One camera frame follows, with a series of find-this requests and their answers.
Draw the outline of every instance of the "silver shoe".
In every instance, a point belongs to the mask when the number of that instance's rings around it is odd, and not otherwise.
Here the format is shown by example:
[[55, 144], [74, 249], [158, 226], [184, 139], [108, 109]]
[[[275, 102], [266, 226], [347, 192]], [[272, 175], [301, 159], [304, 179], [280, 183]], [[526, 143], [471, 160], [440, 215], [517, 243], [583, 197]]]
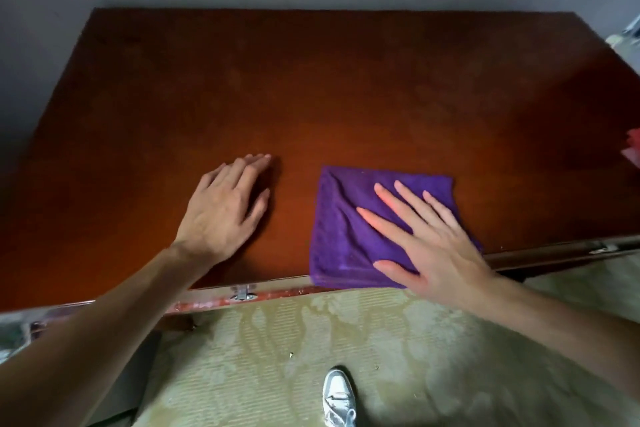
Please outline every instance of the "silver shoe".
[[322, 406], [327, 427], [355, 427], [356, 398], [347, 375], [337, 368], [324, 377]]

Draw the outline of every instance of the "reddish-brown wood surface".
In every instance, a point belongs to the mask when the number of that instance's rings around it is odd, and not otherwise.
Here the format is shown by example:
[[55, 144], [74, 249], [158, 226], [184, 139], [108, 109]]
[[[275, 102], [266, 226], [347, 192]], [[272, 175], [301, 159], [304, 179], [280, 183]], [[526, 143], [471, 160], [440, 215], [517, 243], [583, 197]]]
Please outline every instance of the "reddish-brown wood surface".
[[96, 10], [15, 179], [0, 310], [97, 297], [200, 175], [277, 156], [255, 240], [198, 286], [308, 272], [323, 164], [455, 178], [486, 252], [640, 232], [640, 80], [572, 14]]

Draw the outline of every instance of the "purple cloth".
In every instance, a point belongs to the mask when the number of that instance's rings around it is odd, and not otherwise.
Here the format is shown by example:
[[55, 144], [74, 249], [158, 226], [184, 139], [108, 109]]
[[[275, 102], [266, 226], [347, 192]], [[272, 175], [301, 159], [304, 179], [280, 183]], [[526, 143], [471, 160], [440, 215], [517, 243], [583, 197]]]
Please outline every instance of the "purple cloth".
[[331, 289], [402, 288], [373, 268], [372, 263], [382, 259], [416, 271], [404, 250], [371, 228], [356, 211], [356, 206], [366, 208], [412, 233], [373, 191], [373, 185], [379, 182], [404, 201], [394, 188], [395, 180], [402, 182], [416, 196], [422, 196], [423, 190], [429, 191], [458, 218], [452, 194], [453, 180], [450, 177], [324, 167], [320, 176], [316, 222], [310, 247], [310, 275], [316, 286]]

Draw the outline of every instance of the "folded purple towel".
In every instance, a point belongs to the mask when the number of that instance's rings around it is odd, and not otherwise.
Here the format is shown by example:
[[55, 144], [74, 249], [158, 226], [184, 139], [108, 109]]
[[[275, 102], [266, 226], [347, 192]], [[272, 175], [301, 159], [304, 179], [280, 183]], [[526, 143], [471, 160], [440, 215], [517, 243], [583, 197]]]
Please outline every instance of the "folded purple towel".
[[397, 262], [404, 268], [415, 271], [404, 250], [371, 228], [356, 212], [356, 206], [366, 208], [412, 233], [373, 191], [373, 185], [379, 182], [403, 200], [394, 188], [396, 180], [411, 189], [416, 196], [422, 196], [423, 190], [429, 191], [458, 218], [452, 194], [453, 180], [450, 177], [324, 167], [320, 176], [316, 222], [311, 237], [309, 268], [311, 280], [316, 286], [331, 289], [402, 288], [373, 268], [372, 263], [381, 259]]

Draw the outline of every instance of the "wooden table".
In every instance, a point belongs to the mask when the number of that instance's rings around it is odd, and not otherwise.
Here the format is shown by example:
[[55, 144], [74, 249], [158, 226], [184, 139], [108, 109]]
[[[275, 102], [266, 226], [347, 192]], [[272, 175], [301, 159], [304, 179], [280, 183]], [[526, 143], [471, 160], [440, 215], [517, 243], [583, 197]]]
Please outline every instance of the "wooden table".
[[200, 175], [247, 153], [276, 156], [271, 210], [174, 311], [313, 291], [324, 164], [453, 176], [498, 269], [627, 253], [635, 126], [638, 76], [574, 14], [97, 9], [4, 213], [0, 311], [116, 286], [172, 242]]

